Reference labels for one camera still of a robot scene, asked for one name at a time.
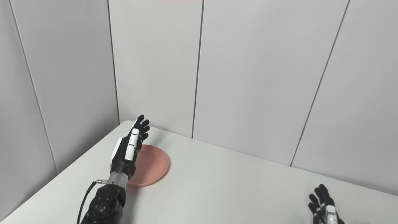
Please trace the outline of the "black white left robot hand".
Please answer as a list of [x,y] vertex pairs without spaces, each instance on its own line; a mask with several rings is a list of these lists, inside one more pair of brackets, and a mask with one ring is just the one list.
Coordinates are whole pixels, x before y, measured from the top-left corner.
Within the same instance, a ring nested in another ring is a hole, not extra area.
[[138,154],[141,151],[143,141],[148,138],[150,121],[145,119],[145,115],[140,115],[134,121],[128,134],[118,139],[111,156],[111,174],[122,173],[128,179],[135,174]]

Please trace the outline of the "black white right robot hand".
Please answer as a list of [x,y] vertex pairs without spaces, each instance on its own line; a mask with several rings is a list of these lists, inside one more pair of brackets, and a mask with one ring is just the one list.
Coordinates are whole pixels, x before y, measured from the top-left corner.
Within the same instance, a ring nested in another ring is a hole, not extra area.
[[308,207],[312,213],[313,224],[345,224],[337,213],[336,205],[324,184],[314,189],[309,195]]

